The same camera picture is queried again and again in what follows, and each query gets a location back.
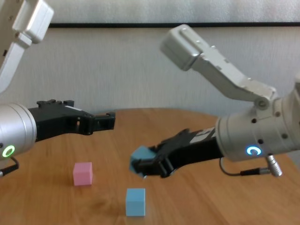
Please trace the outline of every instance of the wooden table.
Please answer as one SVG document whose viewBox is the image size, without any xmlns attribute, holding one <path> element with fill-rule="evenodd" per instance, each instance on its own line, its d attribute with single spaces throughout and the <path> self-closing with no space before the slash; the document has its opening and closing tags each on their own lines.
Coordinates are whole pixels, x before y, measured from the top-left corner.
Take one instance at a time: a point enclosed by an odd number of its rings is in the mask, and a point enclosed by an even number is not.
<svg viewBox="0 0 300 225">
<path fill-rule="evenodd" d="M 188 165 L 172 177 L 143 180 L 128 170 L 131 153 L 215 117 L 170 109 L 122 110 L 114 130 L 62 135 L 17 157 L 21 168 L 0 180 L 1 225 L 299 225 L 300 174 L 286 155 L 284 175 L 228 177 L 218 160 Z M 92 162 L 91 186 L 74 187 L 75 162 Z M 263 159 L 225 161 L 228 170 Z M 125 216 L 127 188 L 146 188 L 146 217 Z"/>
</svg>

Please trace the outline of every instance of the light blue cube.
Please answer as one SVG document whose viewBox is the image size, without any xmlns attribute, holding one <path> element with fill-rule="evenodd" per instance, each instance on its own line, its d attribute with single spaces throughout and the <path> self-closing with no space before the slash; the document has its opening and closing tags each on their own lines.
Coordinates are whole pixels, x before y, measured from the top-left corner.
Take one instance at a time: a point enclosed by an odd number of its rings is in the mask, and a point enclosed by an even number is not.
<svg viewBox="0 0 300 225">
<path fill-rule="evenodd" d="M 146 190 L 128 188 L 126 194 L 126 216 L 144 217 L 146 215 Z"/>
<path fill-rule="evenodd" d="M 135 169 L 131 165 L 131 163 L 134 160 L 139 160 L 139 159 L 153 159 L 155 156 L 156 156 L 155 152 L 151 151 L 149 148 L 147 148 L 145 146 L 140 146 L 138 149 L 136 149 L 134 151 L 134 153 L 131 154 L 129 169 L 132 172 L 136 173 Z"/>
</svg>

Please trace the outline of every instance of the pink cube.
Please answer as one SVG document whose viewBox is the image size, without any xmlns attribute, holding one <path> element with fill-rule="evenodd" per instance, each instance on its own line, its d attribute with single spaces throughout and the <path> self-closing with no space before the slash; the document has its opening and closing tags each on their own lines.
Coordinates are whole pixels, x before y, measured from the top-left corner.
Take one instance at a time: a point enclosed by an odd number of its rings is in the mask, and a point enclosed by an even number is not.
<svg viewBox="0 0 300 225">
<path fill-rule="evenodd" d="M 74 185 L 91 185 L 93 180 L 92 163 L 75 163 L 73 169 Z"/>
</svg>

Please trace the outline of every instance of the black cable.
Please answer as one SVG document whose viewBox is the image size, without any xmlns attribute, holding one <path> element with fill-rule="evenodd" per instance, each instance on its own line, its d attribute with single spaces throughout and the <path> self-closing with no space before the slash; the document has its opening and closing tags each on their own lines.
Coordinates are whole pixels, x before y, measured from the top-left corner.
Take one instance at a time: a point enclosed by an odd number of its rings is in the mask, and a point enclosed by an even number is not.
<svg viewBox="0 0 300 225">
<path fill-rule="evenodd" d="M 228 176 L 232 176 L 232 177 L 240 176 L 240 173 L 230 173 L 225 170 L 224 165 L 223 165 L 223 158 L 220 158 L 219 166 L 220 166 L 221 171 Z"/>
<path fill-rule="evenodd" d="M 2 172 L 2 176 L 5 176 L 8 173 L 11 173 L 12 171 L 15 171 L 19 169 L 19 162 L 15 159 L 15 157 L 11 157 L 11 159 L 15 162 L 14 165 L 8 166 L 4 169 L 1 169 L 0 172 Z"/>
<path fill-rule="evenodd" d="M 224 174 L 226 174 L 228 176 L 232 176 L 232 177 L 262 175 L 262 174 L 269 174 L 270 173 L 270 171 L 267 168 L 254 168 L 254 169 L 250 169 L 250 170 L 243 170 L 243 171 L 240 171 L 239 173 L 230 173 L 230 172 L 227 172 L 225 170 L 225 168 L 224 168 L 224 165 L 223 165 L 223 157 L 220 158 L 219 166 L 220 166 L 221 171 Z"/>
</svg>

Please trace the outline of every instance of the foam block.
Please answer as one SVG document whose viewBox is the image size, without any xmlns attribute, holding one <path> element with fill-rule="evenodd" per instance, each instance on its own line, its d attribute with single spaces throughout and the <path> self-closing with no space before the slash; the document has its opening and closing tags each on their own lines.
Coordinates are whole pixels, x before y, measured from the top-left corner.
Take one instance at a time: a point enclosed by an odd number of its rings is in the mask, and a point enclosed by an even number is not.
<svg viewBox="0 0 300 225">
<path fill-rule="evenodd" d="M 93 180 L 92 163 L 75 163 L 73 180 L 75 186 L 91 185 Z"/>
<path fill-rule="evenodd" d="M 128 188 L 126 194 L 126 216 L 144 217 L 146 215 L 146 190 Z"/>
<path fill-rule="evenodd" d="M 134 151 L 134 153 L 132 153 L 131 158 L 130 158 L 130 165 L 129 165 L 129 169 L 136 173 L 135 169 L 133 168 L 133 166 L 131 165 L 131 163 L 134 160 L 139 160 L 139 159 L 152 159 L 155 157 L 155 152 L 151 151 L 149 148 L 145 147 L 145 146 L 140 146 L 137 150 Z M 139 176 L 144 177 L 142 173 L 137 173 Z"/>
</svg>

